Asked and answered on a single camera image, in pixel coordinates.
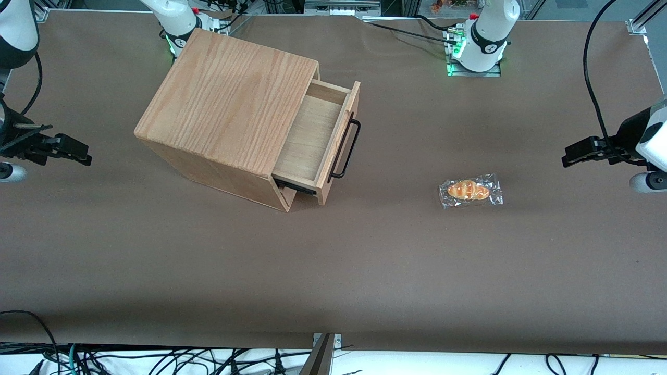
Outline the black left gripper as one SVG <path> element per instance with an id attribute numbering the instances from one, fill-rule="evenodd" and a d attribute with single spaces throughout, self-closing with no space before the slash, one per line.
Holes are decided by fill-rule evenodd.
<path id="1" fill-rule="evenodd" d="M 608 160 L 610 163 L 620 163 L 626 159 L 627 163 L 647 163 L 648 159 L 636 151 L 636 146 L 643 137 L 652 108 L 648 107 L 622 121 L 615 135 L 603 137 L 605 139 L 602 151 L 599 150 L 598 137 L 587 137 L 571 145 L 565 150 L 562 157 L 562 166 L 569 168 L 586 161 Z"/>

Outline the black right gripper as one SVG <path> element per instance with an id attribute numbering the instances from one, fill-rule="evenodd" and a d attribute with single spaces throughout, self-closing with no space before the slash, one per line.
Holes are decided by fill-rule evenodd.
<path id="1" fill-rule="evenodd" d="M 92 157 L 86 155 L 79 158 L 76 155 L 62 152 L 87 152 L 87 145 L 69 137 L 66 134 L 55 136 L 55 149 L 52 152 L 45 141 L 47 136 L 41 132 L 52 128 L 50 125 L 38 125 L 22 114 L 10 109 L 4 99 L 1 99 L 1 155 L 2 157 L 35 157 L 36 164 L 45 166 L 49 158 L 75 161 L 84 166 L 92 164 Z"/>

